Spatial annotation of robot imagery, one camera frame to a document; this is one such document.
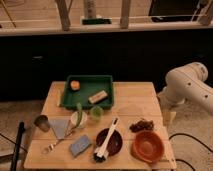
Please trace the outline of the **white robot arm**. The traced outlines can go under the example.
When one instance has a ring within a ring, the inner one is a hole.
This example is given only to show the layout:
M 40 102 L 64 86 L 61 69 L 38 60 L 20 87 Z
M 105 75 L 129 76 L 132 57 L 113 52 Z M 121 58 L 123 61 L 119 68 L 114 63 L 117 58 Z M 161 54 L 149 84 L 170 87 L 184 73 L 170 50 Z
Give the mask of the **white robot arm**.
M 174 68 L 166 74 L 166 86 L 157 94 L 166 127 L 176 116 L 173 108 L 184 104 L 185 100 L 198 104 L 213 115 L 213 87 L 205 83 L 207 78 L 208 69 L 200 62 Z

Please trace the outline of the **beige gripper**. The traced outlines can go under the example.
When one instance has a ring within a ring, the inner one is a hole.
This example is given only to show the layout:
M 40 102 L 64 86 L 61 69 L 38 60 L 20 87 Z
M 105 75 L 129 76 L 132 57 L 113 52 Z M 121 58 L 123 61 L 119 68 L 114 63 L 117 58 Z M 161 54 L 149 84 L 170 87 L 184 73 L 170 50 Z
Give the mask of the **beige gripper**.
M 157 99 L 162 112 L 163 125 L 169 127 L 176 116 L 176 112 L 172 110 L 172 106 L 166 101 L 163 93 L 158 93 Z

